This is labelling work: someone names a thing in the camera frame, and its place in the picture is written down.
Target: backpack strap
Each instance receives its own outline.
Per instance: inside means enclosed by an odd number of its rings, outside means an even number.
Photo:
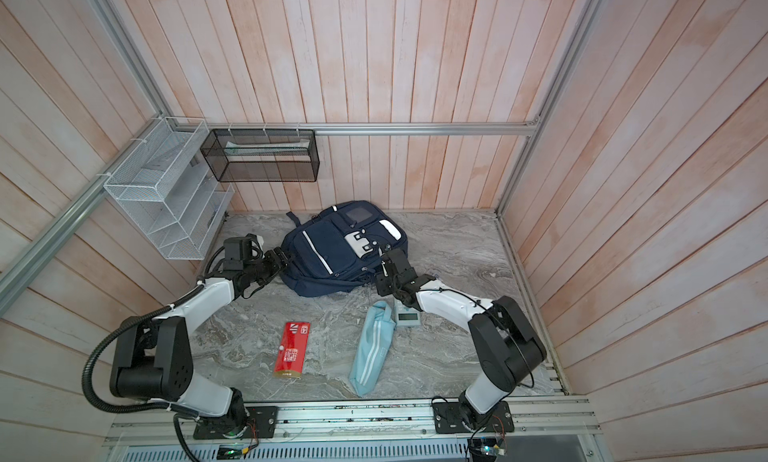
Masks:
[[[296,217],[296,214],[294,214],[292,211],[286,213],[286,216],[290,218],[294,224],[296,224],[297,227],[301,226],[301,221],[298,217]]]

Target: black mesh basket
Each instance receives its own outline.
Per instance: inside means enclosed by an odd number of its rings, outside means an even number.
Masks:
[[[200,147],[218,181],[317,181],[312,130],[215,129]]]

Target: light blue pencil case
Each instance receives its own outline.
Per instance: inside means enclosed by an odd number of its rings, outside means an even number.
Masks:
[[[392,321],[392,308],[388,303],[378,301],[368,309],[350,372],[350,382],[360,397],[373,390],[379,380],[395,325]]]

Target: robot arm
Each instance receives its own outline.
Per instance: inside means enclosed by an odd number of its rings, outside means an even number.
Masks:
[[[430,275],[417,275],[401,249],[382,259],[379,295],[393,294],[407,307],[444,317],[472,335],[482,372],[459,396],[460,415],[469,428],[481,427],[485,414],[547,358],[542,340],[510,297],[474,297]]]
[[[110,377],[115,397],[148,400],[192,414],[207,433],[226,438],[243,433],[248,413],[242,394],[195,372],[188,334],[251,284],[258,284],[254,291],[259,291],[283,270],[287,256],[279,247],[262,251],[262,243],[255,235],[226,239],[216,253],[223,250],[224,258],[213,270],[209,264],[191,297],[140,323],[136,319],[141,317],[124,322],[133,326],[117,338]],[[154,355],[146,353],[151,349]]]

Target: vent grille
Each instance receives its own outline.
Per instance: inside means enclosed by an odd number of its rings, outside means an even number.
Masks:
[[[202,461],[216,460],[218,444],[192,446]],[[262,443],[241,460],[445,460],[463,458],[464,439],[436,440],[360,440],[348,442]],[[186,460],[177,445],[132,447],[126,450],[123,462],[155,462],[156,460]]]

